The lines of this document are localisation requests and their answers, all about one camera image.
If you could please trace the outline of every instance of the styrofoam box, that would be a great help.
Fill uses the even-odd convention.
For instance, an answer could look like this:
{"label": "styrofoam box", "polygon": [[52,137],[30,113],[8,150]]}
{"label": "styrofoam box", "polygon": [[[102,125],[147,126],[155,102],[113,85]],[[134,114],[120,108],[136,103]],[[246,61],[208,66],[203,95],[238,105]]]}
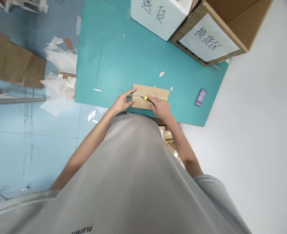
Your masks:
{"label": "styrofoam box", "polygon": [[189,14],[193,0],[131,0],[131,17],[167,41]]}

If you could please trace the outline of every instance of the gray t-shirt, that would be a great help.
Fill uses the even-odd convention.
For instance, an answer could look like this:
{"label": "gray t-shirt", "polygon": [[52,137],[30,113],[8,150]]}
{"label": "gray t-shirt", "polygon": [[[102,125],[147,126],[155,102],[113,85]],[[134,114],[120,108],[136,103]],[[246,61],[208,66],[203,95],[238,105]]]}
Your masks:
{"label": "gray t-shirt", "polygon": [[191,178],[140,115],[114,119],[61,191],[0,204],[0,234],[250,234],[216,178]]}

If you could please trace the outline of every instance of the teal cutting mat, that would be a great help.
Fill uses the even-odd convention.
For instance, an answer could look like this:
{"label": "teal cutting mat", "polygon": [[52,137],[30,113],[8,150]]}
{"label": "teal cutting mat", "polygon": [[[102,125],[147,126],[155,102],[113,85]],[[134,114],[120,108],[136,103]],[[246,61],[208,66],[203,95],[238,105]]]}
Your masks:
{"label": "teal cutting mat", "polygon": [[[109,108],[133,84],[173,87],[168,101],[176,120],[204,127],[228,63],[204,67],[134,21],[130,8],[131,0],[85,0],[75,101]],[[197,107],[201,89],[207,95]],[[151,110],[127,111],[156,117]]]}

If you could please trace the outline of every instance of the phone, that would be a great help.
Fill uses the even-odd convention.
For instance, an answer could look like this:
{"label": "phone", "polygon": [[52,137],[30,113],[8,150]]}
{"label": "phone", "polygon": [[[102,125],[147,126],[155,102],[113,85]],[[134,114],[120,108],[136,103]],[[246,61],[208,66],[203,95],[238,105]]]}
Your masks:
{"label": "phone", "polygon": [[199,94],[199,96],[198,96],[198,98],[197,98],[197,100],[195,102],[196,106],[201,106],[202,105],[206,94],[207,94],[207,91],[205,89],[201,89],[200,94]]}

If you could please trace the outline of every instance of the hand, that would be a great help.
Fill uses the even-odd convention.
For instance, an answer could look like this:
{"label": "hand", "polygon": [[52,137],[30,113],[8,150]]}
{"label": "hand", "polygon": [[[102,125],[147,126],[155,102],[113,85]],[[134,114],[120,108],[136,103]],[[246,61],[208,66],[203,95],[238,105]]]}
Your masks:
{"label": "hand", "polygon": [[169,103],[167,101],[163,101],[161,99],[158,99],[157,97],[151,97],[151,96],[148,96],[148,98],[154,104],[153,105],[152,103],[150,103],[153,113],[159,116],[164,123],[167,123],[168,121],[174,119],[174,116],[170,111]]}
{"label": "hand", "polygon": [[130,94],[132,94],[136,90],[137,89],[135,88],[135,89],[129,90],[129,91],[121,94],[120,96],[118,96],[118,98],[116,99],[116,101],[114,102],[112,107],[110,107],[109,110],[112,110],[115,115],[119,114],[122,111],[125,111],[127,108],[129,108],[132,104],[135,103],[136,100],[131,100],[131,101],[127,102],[126,99],[132,98],[132,95],[130,95]]}

